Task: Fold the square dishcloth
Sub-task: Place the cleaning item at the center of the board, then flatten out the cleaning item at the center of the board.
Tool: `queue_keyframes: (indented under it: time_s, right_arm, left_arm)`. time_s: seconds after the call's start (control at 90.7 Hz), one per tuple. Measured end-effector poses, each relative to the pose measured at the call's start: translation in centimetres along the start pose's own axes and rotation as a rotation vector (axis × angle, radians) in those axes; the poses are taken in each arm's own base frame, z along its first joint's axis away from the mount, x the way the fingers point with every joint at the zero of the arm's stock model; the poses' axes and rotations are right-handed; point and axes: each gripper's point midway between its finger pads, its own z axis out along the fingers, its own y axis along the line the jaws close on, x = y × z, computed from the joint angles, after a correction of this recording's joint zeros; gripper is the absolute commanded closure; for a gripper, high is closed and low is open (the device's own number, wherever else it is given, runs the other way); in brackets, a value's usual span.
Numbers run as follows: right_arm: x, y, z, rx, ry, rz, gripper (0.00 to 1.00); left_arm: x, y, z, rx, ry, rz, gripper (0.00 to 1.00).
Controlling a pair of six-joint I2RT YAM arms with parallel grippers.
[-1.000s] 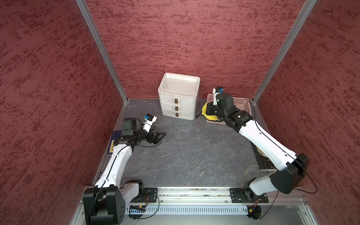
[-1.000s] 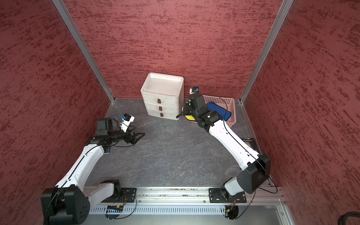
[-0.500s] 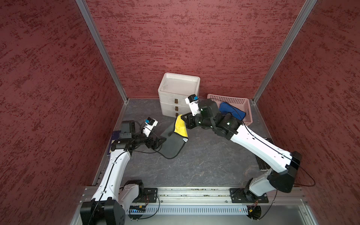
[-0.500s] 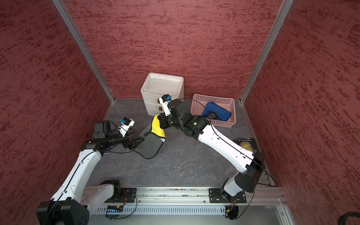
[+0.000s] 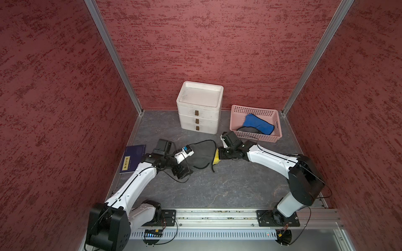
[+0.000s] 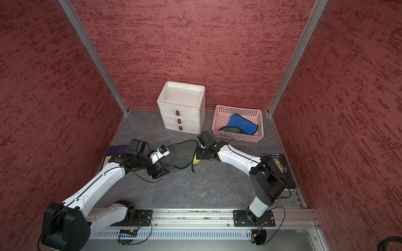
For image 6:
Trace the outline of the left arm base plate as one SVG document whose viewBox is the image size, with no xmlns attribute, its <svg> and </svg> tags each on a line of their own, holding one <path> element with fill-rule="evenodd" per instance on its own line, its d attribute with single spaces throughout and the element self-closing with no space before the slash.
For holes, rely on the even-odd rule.
<svg viewBox="0 0 402 251">
<path fill-rule="evenodd" d="M 120 226 L 149 227 L 151 225 L 152 210 L 138 210 L 134 209 L 127 212 L 126 217 L 118 223 Z"/>
</svg>

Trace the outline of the blue grey dishcloth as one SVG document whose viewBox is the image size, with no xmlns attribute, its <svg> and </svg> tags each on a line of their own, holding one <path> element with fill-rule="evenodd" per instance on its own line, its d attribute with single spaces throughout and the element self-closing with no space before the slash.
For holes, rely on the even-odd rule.
<svg viewBox="0 0 402 251">
<path fill-rule="evenodd" d="M 233 114 L 230 116 L 227 125 L 220 128 L 220 131 L 253 136 L 258 128 L 257 124 L 243 118 L 239 114 Z"/>
</svg>

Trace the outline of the yellow grey dishcloth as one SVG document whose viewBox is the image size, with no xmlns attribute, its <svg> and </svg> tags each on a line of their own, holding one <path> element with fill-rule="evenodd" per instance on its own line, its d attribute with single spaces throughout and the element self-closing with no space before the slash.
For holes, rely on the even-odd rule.
<svg viewBox="0 0 402 251">
<path fill-rule="evenodd" d="M 163 168 L 173 167 L 179 170 L 190 168 L 194 173 L 198 142 L 194 139 L 174 143 L 166 147 L 167 156 L 162 157 L 159 163 Z"/>
</svg>

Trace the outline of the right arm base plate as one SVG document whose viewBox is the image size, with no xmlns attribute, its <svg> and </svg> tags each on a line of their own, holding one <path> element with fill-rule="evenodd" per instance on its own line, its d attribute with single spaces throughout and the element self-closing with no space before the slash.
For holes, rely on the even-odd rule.
<svg viewBox="0 0 402 251">
<path fill-rule="evenodd" d="M 235 227 L 274 227 L 273 212 L 267 210 L 262 216 L 255 216 L 250 210 L 234 210 L 233 221 Z"/>
</svg>

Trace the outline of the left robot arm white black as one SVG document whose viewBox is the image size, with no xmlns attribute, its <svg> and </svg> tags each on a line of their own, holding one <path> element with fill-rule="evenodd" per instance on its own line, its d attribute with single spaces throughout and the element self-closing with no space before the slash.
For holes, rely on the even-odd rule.
<svg viewBox="0 0 402 251">
<path fill-rule="evenodd" d="M 92 212 L 103 195 L 127 174 L 145 169 L 153 178 L 153 183 L 157 183 L 169 173 L 160 163 L 163 157 L 169 155 L 168 148 L 162 145 L 145 155 L 146 146 L 147 142 L 133 139 L 125 153 L 112 156 L 103 169 L 78 192 L 60 204 L 51 204 L 44 213 L 37 248 L 41 249 L 44 245 L 53 251 L 79 251 L 91 236 L 115 223 L 134 225 L 138 230 L 142 226 L 151 227 L 152 213 L 138 213 L 135 205 L 126 200 L 119 200 L 102 211 Z"/>
</svg>

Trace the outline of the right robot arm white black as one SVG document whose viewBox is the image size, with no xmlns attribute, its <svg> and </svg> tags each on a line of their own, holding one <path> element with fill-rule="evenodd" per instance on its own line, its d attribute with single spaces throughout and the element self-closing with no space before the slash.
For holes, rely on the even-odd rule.
<svg viewBox="0 0 402 251">
<path fill-rule="evenodd" d="M 246 154 L 225 141 L 202 143 L 197 147 L 195 158 L 218 160 L 249 176 L 255 197 L 246 209 L 246 216 L 252 224 L 259 221 L 282 192 L 288 189 L 275 160 Z"/>
</svg>

